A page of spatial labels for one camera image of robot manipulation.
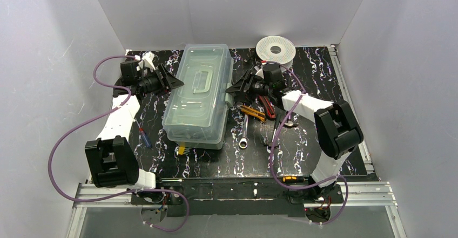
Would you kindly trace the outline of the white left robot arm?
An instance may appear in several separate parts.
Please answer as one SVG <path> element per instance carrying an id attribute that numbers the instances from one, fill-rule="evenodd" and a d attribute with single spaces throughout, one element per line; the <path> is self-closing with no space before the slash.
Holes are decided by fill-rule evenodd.
<path id="1" fill-rule="evenodd" d="M 156 176 L 140 169 L 129 144 L 130 131 L 147 94 L 162 96 L 184 83 L 163 64 L 155 66 L 147 58 L 122 62 L 120 70 L 120 78 L 111 85 L 113 112 L 96 140 L 85 145 L 92 181 L 98 188 L 154 189 Z"/>

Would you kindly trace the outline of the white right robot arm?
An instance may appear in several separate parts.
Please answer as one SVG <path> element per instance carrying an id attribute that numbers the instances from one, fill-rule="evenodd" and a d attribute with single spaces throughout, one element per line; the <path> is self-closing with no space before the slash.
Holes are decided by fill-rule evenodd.
<path id="1" fill-rule="evenodd" d="M 274 140 L 278 139 L 281 128 L 291 113 L 296 113 L 315 124 L 321 154 L 315 169 L 307 179 L 308 184 L 289 186 L 278 179 L 274 169 L 270 172 L 274 180 L 287 189 L 315 188 L 322 191 L 334 186 L 344 162 L 363 142 L 363 132 L 348 102 L 314 98 L 308 95 L 304 88 L 294 90 L 284 79 L 283 69 L 284 66 L 279 63 L 265 61 L 262 76 L 247 71 L 226 89 L 226 93 L 242 103 L 249 102 L 257 95 L 267 96 L 274 106 L 285 111 L 287 114 L 278 126 Z"/>

